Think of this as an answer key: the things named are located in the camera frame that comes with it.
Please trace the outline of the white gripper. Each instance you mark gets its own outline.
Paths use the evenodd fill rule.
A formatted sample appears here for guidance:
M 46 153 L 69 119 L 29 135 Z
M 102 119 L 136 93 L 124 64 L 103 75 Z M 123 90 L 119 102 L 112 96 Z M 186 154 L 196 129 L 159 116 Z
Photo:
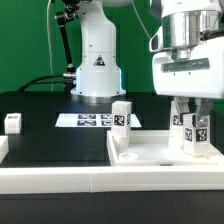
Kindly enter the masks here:
M 208 125 L 213 99 L 224 99 L 224 43 L 208 41 L 191 51 L 189 60 L 173 61 L 170 52 L 153 56 L 153 83 L 158 95 L 174 98 L 174 123 L 182 123 L 190 112 L 189 98 L 196 104 L 196 126 Z

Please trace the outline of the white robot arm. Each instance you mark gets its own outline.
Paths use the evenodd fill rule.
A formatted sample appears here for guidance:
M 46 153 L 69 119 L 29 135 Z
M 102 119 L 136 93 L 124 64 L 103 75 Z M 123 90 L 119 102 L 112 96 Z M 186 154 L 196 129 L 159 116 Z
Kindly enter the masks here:
M 133 0 L 68 0 L 65 18 L 80 19 L 82 63 L 68 69 L 75 75 L 71 93 L 92 102 L 125 91 L 116 64 L 116 28 L 105 7 Z M 157 94 L 173 96 L 178 111 L 188 97 L 196 100 L 196 125 L 206 125 L 214 99 L 224 99 L 224 0 L 150 0 L 161 26 L 151 38 L 153 84 Z

